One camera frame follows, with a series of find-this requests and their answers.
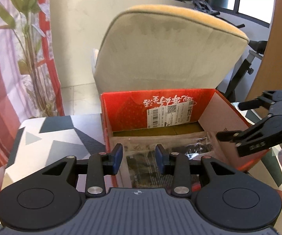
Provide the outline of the beige upholstered chair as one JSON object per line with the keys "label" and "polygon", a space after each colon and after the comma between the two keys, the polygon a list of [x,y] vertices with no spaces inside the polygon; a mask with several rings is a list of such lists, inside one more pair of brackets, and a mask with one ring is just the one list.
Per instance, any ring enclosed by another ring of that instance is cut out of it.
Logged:
{"label": "beige upholstered chair", "polygon": [[171,5],[136,5],[110,23],[94,69],[99,93],[214,89],[249,39],[209,14]]}

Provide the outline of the wooden board panel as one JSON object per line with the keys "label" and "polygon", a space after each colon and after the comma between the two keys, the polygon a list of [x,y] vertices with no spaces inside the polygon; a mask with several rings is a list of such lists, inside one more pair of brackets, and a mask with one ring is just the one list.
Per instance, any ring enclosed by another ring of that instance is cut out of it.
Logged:
{"label": "wooden board panel", "polygon": [[276,0],[267,48],[246,100],[266,90],[282,90],[282,0]]}

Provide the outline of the clear plastic packaging bag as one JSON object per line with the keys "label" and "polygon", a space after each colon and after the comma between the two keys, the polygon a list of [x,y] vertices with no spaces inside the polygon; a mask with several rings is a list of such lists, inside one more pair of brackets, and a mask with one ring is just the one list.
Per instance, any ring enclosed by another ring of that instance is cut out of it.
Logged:
{"label": "clear plastic packaging bag", "polygon": [[178,154],[190,161],[202,156],[221,159],[222,152],[215,135],[209,132],[166,136],[113,137],[110,146],[121,144],[123,157],[118,186],[127,188],[166,188],[172,186],[173,171]]}

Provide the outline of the red strawberry cardboard box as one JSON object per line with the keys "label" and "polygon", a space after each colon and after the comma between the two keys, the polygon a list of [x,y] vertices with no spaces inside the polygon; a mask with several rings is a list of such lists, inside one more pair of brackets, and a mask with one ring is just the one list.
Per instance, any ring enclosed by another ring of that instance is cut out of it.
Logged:
{"label": "red strawberry cardboard box", "polygon": [[168,89],[101,94],[106,150],[113,134],[181,135],[192,132],[246,130],[249,122],[215,89]]}

